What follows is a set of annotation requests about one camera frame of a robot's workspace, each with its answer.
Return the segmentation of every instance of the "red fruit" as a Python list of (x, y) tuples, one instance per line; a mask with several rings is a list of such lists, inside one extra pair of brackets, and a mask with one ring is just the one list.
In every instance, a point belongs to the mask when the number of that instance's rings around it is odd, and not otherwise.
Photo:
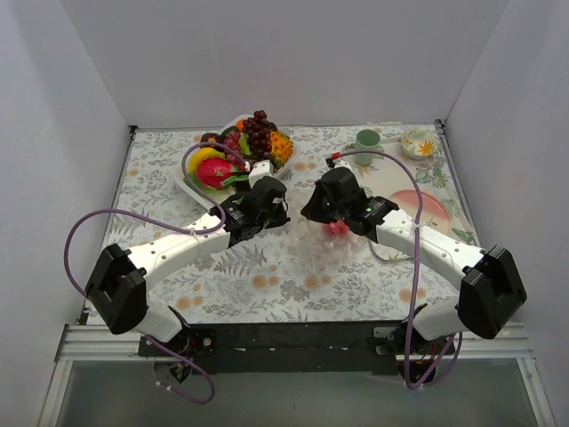
[(246, 179), (246, 174), (243, 174), (227, 160), (219, 157), (207, 158), (196, 169), (196, 179), (200, 183), (215, 189), (227, 187), (229, 184), (242, 179), (242, 176)]
[(331, 222), (330, 224), (323, 224), (324, 232), (331, 238), (341, 238), (348, 234), (349, 227), (342, 220)]

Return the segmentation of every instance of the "fake fruit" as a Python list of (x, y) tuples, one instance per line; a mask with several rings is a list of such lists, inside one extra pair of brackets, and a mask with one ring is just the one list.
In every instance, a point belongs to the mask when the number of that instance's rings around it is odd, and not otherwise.
[(260, 109), (247, 118), (243, 122), (243, 132), (247, 134), (247, 143), (255, 157), (264, 158), (265, 153), (270, 153), (270, 122), (265, 111)]
[(284, 165), (293, 155), (293, 142), (284, 133), (270, 133), (271, 154), (275, 158), (275, 167)]
[(342, 220), (331, 222), (329, 224), (322, 224), (324, 232), (331, 238), (341, 238), (348, 234), (349, 227)]
[(208, 132), (202, 135), (200, 142), (217, 142), (218, 144), (222, 144), (223, 138), (221, 138), (221, 135), (218, 135), (217, 133)]
[[(251, 151), (249, 150), (249, 145), (247, 145), (247, 135), (245, 133), (239, 132), (230, 132), (223, 145), (226, 147), (233, 149), (238, 154), (241, 155), (251, 155)], [(241, 162), (235, 157), (233, 154), (228, 153), (228, 160), (236, 166), (241, 166)]]
[(212, 149), (212, 148), (207, 148), (207, 147), (203, 148), (203, 149), (199, 149), (198, 151), (196, 151), (194, 156), (192, 156), (191, 159), (189, 160), (188, 173), (195, 172), (197, 167), (202, 162), (204, 162), (204, 160), (206, 160), (208, 158), (213, 158), (213, 157), (224, 158), (225, 155), (223, 153), (220, 153), (217, 149)]
[(247, 173), (243, 173), (229, 161), (219, 157), (212, 157), (199, 164), (196, 169), (196, 179), (208, 187), (222, 189), (235, 181), (245, 181), (249, 177)]
[(239, 129), (237, 129), (236, 126), (230, 126), (230, 127), (228, 127), (227, 129), (225, 129), (225, 130), (221, 133), (221, 138), (222, 138), (223, 140), (225, 140), (225, 139), (228, 137), (228, 135), (229, 135), (230, 133), (232, 133), (232, 132), (237, 132), (237, 133), (239, 133)]

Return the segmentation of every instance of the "dragon fruit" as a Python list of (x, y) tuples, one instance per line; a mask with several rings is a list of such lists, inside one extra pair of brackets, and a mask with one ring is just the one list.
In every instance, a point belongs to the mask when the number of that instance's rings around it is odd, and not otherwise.
[(197, 167), (195, 174), (201, 184), (215, 189), (222, 189), (235, 181), (248, 179), (247, 173), (242, 169), (219, 157), (204, 160)]

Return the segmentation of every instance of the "yellow fruit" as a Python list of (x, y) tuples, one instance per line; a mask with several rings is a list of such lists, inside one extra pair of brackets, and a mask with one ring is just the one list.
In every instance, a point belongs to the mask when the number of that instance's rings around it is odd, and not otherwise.
[(275, 158), (276, 166), (284, 165), (293, 155), (293, 142), (284, 133), (270, 133), (270, 153)]
[(212, 158), (212, 157), (225, 158), (225, 155), (223, 153), (220, 153), (217, 149), (212, 149), (209, 147), (206, 147), (204, 149), (199, 149), (198, 151), (196, 151), (196, 153), (194, 153), (194, 155), (189, 160), (188, 173), (195, 172), (197, 167), (204, 160), (206, 160), (207, 158)]

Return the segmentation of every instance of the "small bowl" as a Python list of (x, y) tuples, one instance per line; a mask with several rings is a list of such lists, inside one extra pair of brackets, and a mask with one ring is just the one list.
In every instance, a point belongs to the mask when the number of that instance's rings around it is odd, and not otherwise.
[(401, 148), (413, 160), (422, 160), (435, 154), (440, 147), (437, 136), (429, 131), (413, 129), (401, 135)]

